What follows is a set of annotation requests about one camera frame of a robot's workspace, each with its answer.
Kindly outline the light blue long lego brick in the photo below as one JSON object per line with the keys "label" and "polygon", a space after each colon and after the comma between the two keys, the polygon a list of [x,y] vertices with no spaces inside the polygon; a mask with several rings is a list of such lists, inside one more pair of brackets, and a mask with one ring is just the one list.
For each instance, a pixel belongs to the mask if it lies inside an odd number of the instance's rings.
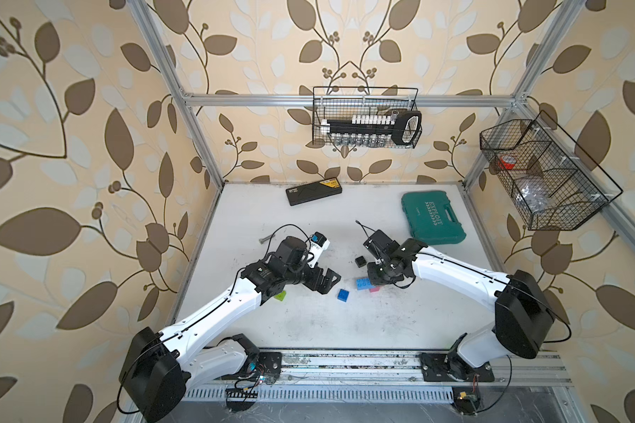
{"label": "light blue long lego brick", "polygon": [[356,280],[356,289],[358,291],[375,289],[376,287],[370,282],[368,278],[358,278]]}

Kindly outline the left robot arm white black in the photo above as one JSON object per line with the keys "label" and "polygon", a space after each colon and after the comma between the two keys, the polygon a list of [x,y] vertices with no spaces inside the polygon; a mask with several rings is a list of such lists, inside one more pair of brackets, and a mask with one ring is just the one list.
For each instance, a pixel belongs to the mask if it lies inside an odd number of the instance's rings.
{"label": "left robot arm white black", "polygon": [[172,412],[196,382],[250,372],[258,349],[243,335],[210,342],[231,324],[256,310],[287,285],[304,285],[320,294],[340,282],[340,274],[318,266],[271,265],[257,261],[236,273],[232,286],[185,319],[132,339],[118,381],[146,422]]}

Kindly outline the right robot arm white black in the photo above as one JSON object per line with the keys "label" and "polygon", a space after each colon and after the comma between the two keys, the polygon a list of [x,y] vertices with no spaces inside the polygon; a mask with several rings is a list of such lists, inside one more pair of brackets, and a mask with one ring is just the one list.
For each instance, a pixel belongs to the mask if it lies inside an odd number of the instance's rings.
{"label": "right robot arm white black", "polygon": [[409,238],[397,243],[382,232],[363,246],[375,261],[367,264],[375,286],[398,285],[406,278],[428,280],[463,294],[494,314],[483,328],[460,336],[430,368],[466,380],[493,359],[515,355],[536,358],[557,319],[543,291],[525,271],[513,274],[467,264]]}

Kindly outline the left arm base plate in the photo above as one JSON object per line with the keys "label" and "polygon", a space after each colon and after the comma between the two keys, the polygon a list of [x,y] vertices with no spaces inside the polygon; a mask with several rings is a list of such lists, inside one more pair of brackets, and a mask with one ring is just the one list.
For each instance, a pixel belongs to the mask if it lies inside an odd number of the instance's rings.
{"label": "left arm base plate", "polygon": [[225,375],[223,380],[256,380],[264,384],[275,384],[282,372],[281,352],[260,352],[251,361],[245,362],[240,371],[233,375]]}

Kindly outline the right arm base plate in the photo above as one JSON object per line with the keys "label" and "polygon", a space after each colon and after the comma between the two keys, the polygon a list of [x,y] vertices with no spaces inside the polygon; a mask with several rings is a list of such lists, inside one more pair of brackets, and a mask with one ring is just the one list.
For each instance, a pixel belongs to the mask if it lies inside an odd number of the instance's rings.
{"label": "right arm base plate", "polygon": [[440,352],[422,352],[419,359],[425,382],[495,382],[488,362],[473,368],[458,355]]}

